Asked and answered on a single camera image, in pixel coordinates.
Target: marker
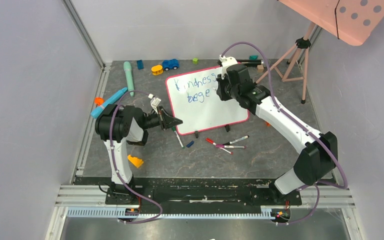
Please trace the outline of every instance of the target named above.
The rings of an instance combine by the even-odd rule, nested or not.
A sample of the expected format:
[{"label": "marker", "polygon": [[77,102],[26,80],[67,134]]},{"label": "marker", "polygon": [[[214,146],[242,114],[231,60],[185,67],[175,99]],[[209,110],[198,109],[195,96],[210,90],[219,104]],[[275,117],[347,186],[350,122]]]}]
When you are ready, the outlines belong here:
[{"label": "marker", "polygon": [[114,93],[114,95],[109,97],[104,103],[102,103],[101,105],[97,106],[90,113],[92,118],[96,119],[97,117],[99,117],[99,115],[101,115],[101,113],[104,110],[104,108],[106,108],[109,104],[113,104],[113,103],[117,102],[117,100],[119,100],[125,94],[125,92],[127,92],[127,90],[128,90],[127,87],[124,87],[124,88],[118,90],[116,93]]},{"label": "marker", "polygon": [[225,148],[225,149],[246,149],[245,146],[233,146],[233,145],[222,145],[222,144],[217,144],[215,146],[217,148]]},{"label": "marker", "polygon": [[[135,90],[133,86],[133,77],[132,77],[132,65],[130,62],[125,61],[123,64],[124,73],[126,74],[127,88],[129,91]],[[134,92],[130,93],[130,96],[133,97],[135,95]]]},{"label": "marker", "polygon": [[193,144],[194,144],[194,141],[190,141],[190,142],[186,145],[186,147],[187,147],[187,148],[190,148]]},{"label": "marker", "polygon": [[247,138],[249,138],[249,137],[250,137],[249,135],[246,135],[246,136],[243,136],[243,137],[238,138],[238,139],[236,139],[236,140],[233,140],[233,141],[230,141],[230,142],[226,142],[226,143],[223,144],[223,145],[231,145],[231,144],[237,143],[237,142],[239,142],[239,141],[242,141],[242,140],[244,140],[244,139],[247,139]]},{"label": "marker", "polygon": [[[206,138],[205,140],[206,140],[207,142],[209,142],[210,144],[212,144],[212,145],[214,145],[214,146],[217,146],[217,144],[216,144],[213,140],[211,140],[211,139],[209,139],[209,138]],[[228,150],[226,150],[226,149],[224,149],[224,148],[219,147],[219,149],[224,150],[224,151],[228,152],[229,154],[233,154],[233,152],[228,151]]]},{"label": "marker", "polygon": [[176,127],[175,127],[175,126],[172,127],[171,130],[173,130],[173,132],[176,134],[176,137],[177,137],[177,139],[179,140],[179,143],[180,143],[181,148],[184,149],[185,146],[183,146],[182,140],[180,140],[179,134],[178,134],[178,132],[176,131]]}]

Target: orange toy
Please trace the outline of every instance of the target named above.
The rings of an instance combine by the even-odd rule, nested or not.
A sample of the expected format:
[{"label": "orange toy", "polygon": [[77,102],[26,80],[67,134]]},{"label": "orange toy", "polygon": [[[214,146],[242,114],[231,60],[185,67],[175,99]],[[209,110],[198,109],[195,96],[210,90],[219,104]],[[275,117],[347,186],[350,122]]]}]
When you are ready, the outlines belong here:
[{"label": "orange toy", "polygon": [[102,104],[104,104],[104,99],[102,97],[95,97],[95,101],[94,101],[98,106],[101,106]]},{"label": "orange toy", "polygon": [[135,157],[135,156],[132,156],[132,155],[128,155],[127,156],[127,159],[136,167],[136,168],[139,168],[143,163],[144,161],[138,157]]},{"label": "orange toy", "polygon": [[155,75],[155,76],[156,75],[160,75],[160,74],[163,73],[163,66],[161,66],[161,65],[153,66],[151,68],[151,71],[152,71],[152,74]]}]

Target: blue toy car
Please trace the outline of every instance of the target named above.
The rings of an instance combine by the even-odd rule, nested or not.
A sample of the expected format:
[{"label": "blue toy car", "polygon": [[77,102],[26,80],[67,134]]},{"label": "blue toy car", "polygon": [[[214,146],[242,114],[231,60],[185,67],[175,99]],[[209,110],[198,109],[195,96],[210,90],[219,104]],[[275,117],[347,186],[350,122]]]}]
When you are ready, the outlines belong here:
[{"label": "blue toy car", "polygon": [[162,68],[165,71],[168,71],[170,69],[178,69],[179,68],[179,61],[177,59],[164,60],[164,61],[162,61]]}]

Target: black clamp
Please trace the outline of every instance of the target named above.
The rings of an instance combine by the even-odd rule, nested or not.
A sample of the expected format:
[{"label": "black clamp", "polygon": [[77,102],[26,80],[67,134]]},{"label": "black clamp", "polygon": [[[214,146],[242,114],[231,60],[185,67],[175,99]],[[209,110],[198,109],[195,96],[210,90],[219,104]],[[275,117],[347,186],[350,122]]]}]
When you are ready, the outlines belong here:
[{"label": "black clamp", "polygon": [[304,37],[301,37],[299,39],[297,39],[295,41],[296,43],[296,46],[299,48],[299,49],[308,49],[309,47],[311,47],[311,42],[310,40],[304,40]]}]

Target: blue toy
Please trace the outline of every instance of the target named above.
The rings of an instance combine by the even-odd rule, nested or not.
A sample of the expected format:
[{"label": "blue toy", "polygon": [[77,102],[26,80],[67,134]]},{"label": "blue toy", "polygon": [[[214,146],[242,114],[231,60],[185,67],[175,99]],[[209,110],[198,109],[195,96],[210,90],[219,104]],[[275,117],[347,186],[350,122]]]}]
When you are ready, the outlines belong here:
[{"label": "blue toy", "polygon": [[162,69],[168,71],[170,69],[178,69],[179,61],[177,59],[164,60],[162,61]]},{"label": "blue toy", "polygon": [[137,60],[136,63],[137,63],[137,69],[139,70],[144,69],[144,63],[142,62],[142,60]]}]

